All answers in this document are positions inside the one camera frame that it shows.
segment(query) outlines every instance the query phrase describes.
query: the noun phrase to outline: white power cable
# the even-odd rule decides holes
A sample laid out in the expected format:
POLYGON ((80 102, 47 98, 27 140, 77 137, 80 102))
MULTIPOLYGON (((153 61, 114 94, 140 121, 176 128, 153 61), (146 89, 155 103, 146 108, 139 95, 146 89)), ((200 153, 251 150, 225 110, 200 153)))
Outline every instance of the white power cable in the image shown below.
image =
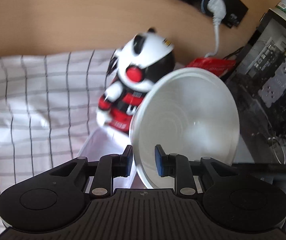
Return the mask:
POLYGON ((209 0, 207 4, 207 9, 213 13, 213 25, 215 34, 215 51, 209 52, 205 57, 215 56, 218 52, 220 37, 219 37, 219 26, 221 21, 226 15, 226 6, 223 0, 209 0))

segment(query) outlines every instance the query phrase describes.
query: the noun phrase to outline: red plastic bag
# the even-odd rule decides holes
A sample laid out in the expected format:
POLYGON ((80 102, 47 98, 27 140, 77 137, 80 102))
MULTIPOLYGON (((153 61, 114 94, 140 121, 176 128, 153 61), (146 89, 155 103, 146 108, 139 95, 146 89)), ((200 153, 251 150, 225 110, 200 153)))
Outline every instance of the red plastic bag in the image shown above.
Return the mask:
POLYGON ((199 57, 189 63, 186 67, 198 67, 208 70, 218 77, 224 76, 233 69, 236 60, 217 59, 212 57, 199 57))

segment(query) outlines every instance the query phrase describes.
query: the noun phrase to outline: wooden wall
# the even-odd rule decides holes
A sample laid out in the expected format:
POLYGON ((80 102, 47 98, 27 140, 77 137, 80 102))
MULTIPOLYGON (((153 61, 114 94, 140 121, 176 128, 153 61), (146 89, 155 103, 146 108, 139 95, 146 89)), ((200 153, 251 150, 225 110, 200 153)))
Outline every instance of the wooden wall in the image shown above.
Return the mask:
MULTIPOLYGON (((221 26, 219 57, 243 46, 263 13, 280 0, 242 0, 238 28, 221 26)), ((214 49, 212 19, 179 0, 0 0, 0 56, 115 48, 149 27, 189 62, 214 49)))

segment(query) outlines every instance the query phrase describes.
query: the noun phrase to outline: silver screw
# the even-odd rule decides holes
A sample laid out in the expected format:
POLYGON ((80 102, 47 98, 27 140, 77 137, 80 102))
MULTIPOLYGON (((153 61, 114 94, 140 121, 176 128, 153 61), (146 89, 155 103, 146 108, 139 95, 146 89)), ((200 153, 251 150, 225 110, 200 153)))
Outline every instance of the silver screw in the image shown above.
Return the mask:
POLYGON ((92 190, 92 193, 96 196, 103 196, 107 193, 107 189, 102 187, 97 187, 94 190, 92 190))
POLYGON ((191 187, 184 187, 180 190, 180 192, 183 195, 193 195, 196 191, 191 187))

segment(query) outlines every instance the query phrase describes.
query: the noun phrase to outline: toy body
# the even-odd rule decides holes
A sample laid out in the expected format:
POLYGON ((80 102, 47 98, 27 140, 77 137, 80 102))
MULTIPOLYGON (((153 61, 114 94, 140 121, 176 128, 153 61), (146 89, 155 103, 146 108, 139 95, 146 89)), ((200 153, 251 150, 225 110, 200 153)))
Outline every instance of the toy body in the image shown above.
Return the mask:
POLYGON ((138 106, 153 85, 175 66, 174 46, 153 29, 136 35, 115 51, 107 75, 117 69, 112 83, 99 99, 97 123, 109 124, 125 133, 138 106))

